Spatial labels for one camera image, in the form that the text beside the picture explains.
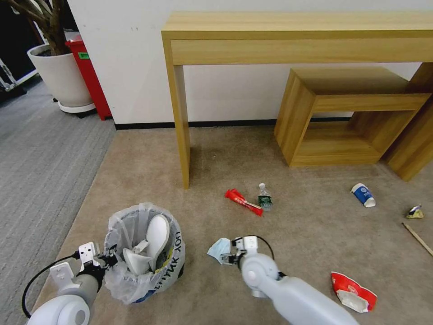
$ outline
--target green bottle label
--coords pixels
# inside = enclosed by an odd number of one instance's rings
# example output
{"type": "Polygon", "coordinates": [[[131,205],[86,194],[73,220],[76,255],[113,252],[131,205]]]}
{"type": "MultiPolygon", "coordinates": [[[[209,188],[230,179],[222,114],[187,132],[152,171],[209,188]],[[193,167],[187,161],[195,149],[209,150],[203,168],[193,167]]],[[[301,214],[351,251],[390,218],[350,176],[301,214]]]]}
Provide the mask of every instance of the green bottle label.
{"type": "Polygon", "coordinates": [[[267,196],[267,195],[259,195],[258,196],[258,205],[262,205],[264,203],[265,204],[266,203],[272,204],[271,197],[267,196]]]}

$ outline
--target red trash bin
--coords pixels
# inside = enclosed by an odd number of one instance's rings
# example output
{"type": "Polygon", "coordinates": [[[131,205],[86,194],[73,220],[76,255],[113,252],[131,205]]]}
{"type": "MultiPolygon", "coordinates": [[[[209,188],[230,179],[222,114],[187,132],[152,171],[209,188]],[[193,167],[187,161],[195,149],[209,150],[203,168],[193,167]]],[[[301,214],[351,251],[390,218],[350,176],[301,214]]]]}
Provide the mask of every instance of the red trash bin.
{"type": "Polygon", "coordinates": [[[99,84],[98,77],[96,76],[81,35],[78,35],[70,41],[67,41],[66,45],[74,54],[75,61],[77,61],[78,68],[80,69],[90,96],[92,97],[96,106],[96,111],[98,112],[101,120],[104,121],[107,117],[111,117],[111,111],[108,107],[107,100],[105,99],[104,92],[102,91],[101,85],[99,84]]]}

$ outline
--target wooden stick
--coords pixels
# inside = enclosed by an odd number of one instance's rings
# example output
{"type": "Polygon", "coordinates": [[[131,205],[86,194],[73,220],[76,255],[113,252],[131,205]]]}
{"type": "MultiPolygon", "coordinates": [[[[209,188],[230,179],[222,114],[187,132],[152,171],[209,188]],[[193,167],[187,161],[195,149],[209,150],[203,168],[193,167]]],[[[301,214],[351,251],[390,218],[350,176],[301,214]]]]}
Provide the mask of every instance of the wooden stick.
{"type": "Polygon", "coordinates": [[[433,250],[421,239],[420,236],[407,224],[401,223],[412,234],[413,237],[433,256],[433,250]]]}

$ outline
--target trash can liner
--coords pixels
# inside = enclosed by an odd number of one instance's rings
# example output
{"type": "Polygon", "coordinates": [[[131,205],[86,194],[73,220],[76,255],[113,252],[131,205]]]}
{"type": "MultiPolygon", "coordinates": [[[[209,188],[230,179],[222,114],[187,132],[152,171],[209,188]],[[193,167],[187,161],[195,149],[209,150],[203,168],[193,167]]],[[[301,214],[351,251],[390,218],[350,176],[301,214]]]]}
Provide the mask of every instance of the trash can liner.
{"type": "Polygon", "coordinates": [[[150,202],[140,203],[116,212],[108,222],[108,233],[104,241],[104,252],[117,245],[116,257],[119,261],[106,271],[105,286],[115,299],[124,304],[142,302],[151,295],[165,291],[183,273],[185,262],[185,243],[182,239],[179,224],[173,215],[150,202]],[[146,231],[150,220],[162,214],[170,226],[170,235],[166,246],[157,259],[157,270],[134,275],[127,268],[123,258],[123,249],[132,249],[146,239],[146,231]]]}

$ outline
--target plastic water bottle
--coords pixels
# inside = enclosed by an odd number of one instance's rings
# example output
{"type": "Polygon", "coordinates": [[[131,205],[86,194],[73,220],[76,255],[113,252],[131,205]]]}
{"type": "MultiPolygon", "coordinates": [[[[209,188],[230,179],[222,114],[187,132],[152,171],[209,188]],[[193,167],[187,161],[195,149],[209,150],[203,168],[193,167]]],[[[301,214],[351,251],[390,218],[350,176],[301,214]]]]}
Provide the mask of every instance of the plastic water bottle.
{"type": "Polygon", "coordinates": [[[272,207],[271,194],[267,191],[264,183],[260,183],[258,186],[260,187],[258,204],[264,211],[270,211],[272,207]]]}

